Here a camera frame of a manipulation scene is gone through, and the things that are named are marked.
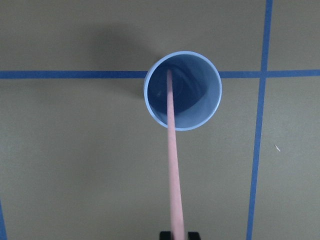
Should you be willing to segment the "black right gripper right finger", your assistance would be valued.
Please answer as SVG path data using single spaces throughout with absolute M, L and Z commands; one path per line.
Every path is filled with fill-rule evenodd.
M 200 234 L 196 231 L 189 231 L 187 233 L 188 240 L 200 240 Z

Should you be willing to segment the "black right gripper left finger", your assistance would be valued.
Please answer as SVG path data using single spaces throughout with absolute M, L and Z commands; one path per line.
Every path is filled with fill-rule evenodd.
M 159 240 L 172 240 L 172 233 L 170 231 L 161 231 L 159 233 Z

